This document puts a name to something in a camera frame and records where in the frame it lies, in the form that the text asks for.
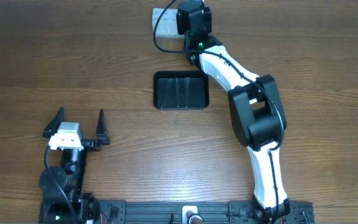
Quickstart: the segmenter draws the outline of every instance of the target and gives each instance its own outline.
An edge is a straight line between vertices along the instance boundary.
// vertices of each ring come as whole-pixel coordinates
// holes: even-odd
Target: brown wood surface
[[[358,1],[209,0],[213,34],[243,66],[278,82],[288,128],[280,155],[292,200],[319,223],[358,223]],[[85,192],[139,201],[250,200],[248,152],[210,79],[203,111],[159,111],[152,77],[195,69],[159,52],[151,15],[167,0],[0,1],[0,222],[37,222],[57,109],[111,145],[91,153]],[[161,40],[164,47],[180,40]],[[60,153],[50,155],[58,164]]]

